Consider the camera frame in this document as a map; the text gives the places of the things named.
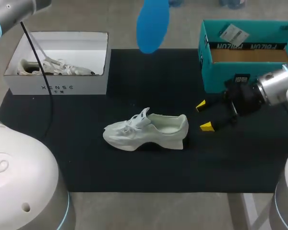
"black cable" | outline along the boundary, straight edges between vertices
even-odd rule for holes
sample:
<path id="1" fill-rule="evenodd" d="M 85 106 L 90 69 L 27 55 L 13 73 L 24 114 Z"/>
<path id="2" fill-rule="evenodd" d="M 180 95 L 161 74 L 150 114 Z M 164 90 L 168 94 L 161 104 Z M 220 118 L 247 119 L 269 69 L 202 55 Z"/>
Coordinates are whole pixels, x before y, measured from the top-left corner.
<path id="1" fill-rule="evenodd" d="M 46 74 L 45 74 L 45 72 L 44 72 L 44 68 L 43 68 L 43 66 L 42 66 L 42 64 L 41 64 L 41 62 L 40 62 L 40 60 L 39 60 L 39 58 L 38 58 L 38 55 L 37 55 L 36 50 L 35 50 L 35 48 L 34 48 L 34 45 L 33 45 L 32 41 L 31 41 L 30 35 L 28 34 L 27 29 L 26 29 L 25 26 L 24 26 L 24 23 L 23 23 L 23 22 L 20 22 L 20 25 L 21 25 L 21 27 L 23 28 L 24 33 L 25 33 L 25 35 L 26 35 L 26 37 L 27 37 L 27 39 L 28 39 L 28 41 L 29 41 L 29 43 L 30 43 L 30 46 L 31 46 L 32 50 L 33 50 L 33 53 L 34 53 L 34 55 L 35 55 L 35 57 L 36 57 L 36 59 L 37 59 L 38 65 L 39 65 L 39 67 L 40 67 L 40 70 L 42 71 L 42 74 L 43 74 L 43 77 L 44 77 L 44 80 L 45 80 L 45 83 L 46 83 L 46 86 L 47 86 L 47 89 L 48 89 L 48 92 L 49 92 L 49 98 L 50 98 L 50 118 L 49 118 L 49 123 L 48 123 L 47 129 L 46 129 L 44 135 L 41 137 L 41 139 L 44 139 L 44 138 L 47 136 L 47 134 L 48 134 L 48 132 L 49 132 L 49 129 L 50 129 L 50 127 L 51 127 L 52 121 L 53 121 L 53 113 L 54 113 L 54 112 L 53 112 L 53 111 L 54 111 L 54 109 L 53 109 L 53 96 L 52 96 L 52 93 L 51 93 L 51 90 L 50 90 L 50 86 L 49 86 L 49 83 L 48 83 Z"/>

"white shoe box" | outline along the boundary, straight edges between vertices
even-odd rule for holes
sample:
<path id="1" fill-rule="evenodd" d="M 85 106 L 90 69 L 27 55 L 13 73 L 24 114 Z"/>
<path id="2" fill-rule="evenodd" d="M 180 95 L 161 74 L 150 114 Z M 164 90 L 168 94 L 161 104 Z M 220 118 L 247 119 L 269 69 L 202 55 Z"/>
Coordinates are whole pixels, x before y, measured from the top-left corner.
<path id="1" fill-rule="evenodd" d="M 53 95 L 106 94 L 111 49 L 108 33 L 101 32 L 33 32 L 47 56 L 63 59 L 66 64 L 88 68 L 95 76 L 49 75 L 47 80 Z M 45 57 L 34 44 L 40 60 Z M 25 36 L 21 38 L 4 78 L 14 95 L 47 95 L 42 75 L 18 75 L 22 59 L 37 61 Z"/>

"gray floor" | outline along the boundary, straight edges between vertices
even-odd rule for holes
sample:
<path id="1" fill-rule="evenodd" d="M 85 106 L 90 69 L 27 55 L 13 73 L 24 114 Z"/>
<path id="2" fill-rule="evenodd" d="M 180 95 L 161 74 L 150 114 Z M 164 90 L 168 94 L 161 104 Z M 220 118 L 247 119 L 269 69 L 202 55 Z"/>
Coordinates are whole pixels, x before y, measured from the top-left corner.
<path id="1" fill-rule="evenodd" d="M 217 2 L 185 0 L 180 8 L 171 9 L 162 47 L 197 48 L 203 19 L 288 20 L 288 0 L 248 0 L 248 6 L 237 11 L 220 8 Z M 137 48 L 135 26 L 142 3 L 143 0 L 53 0 L 51 9 L 30 18 L 26 25 L 31 31 L 108 31 L 113 48 Z M 0 39 L 0 105 L 8 89 L 2 76 L 22 34 L 17 26 Z M 255 195 L 258 211 L 271 196 Z M 245 229 L 243 211 L 232 209 L 235 204 L 228 200 L 235 203 L 235 199 L 227 194 L 74 193 L 72 197 L 78 230 Z"/>

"teal cardboard box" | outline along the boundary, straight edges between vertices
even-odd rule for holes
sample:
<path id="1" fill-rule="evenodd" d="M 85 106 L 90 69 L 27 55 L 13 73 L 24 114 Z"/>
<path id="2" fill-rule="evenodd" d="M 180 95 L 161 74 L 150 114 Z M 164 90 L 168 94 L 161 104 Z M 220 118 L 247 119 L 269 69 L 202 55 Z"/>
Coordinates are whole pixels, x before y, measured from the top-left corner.
<path id="1" fill-rule="evenodd" d="M 207 93 L 253 82 L 288 63 L 288 22 L 204 20 L 198 55 Z"/>

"shoelace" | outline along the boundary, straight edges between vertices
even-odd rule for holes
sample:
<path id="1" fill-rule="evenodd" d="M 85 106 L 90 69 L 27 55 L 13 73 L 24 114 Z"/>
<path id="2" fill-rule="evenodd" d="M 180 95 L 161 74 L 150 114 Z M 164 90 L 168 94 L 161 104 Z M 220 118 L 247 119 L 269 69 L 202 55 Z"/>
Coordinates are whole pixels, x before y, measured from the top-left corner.
<path id="1" fill-rule="evenodd" d="M 53 68 L 54 72 L 56 73 L 66 73 L 68 75 L 72 75 L 75 73 L 75 66 L 67 65 L 66 60 L 59 59 L 58 61 L 53 59 L 45 59 L 46 62 L 48 62 Z"/>
<path id="2" fill-rule="evenodd" d="M 134 115 L 130 120 L 128 120 L 128 121 L 124 121 L 124 123 L 121 125 L 121 126 L 119 126 L 119 127 L 117 127 L 117 128 L 115 128 L 114 130 L 122 130 L 122 131 L 124 131 L 124 132 L 129 132 L 129 131 L 135 131 L 136 129 L 137 129 L 137 127 L 136 126 L 134 126 L 134 125 L 132 125 L 132 121 L 133 121 L 133 119 L 135 119 L 137 116 L 139 116 L 139 114 L 138 115 Z"/>

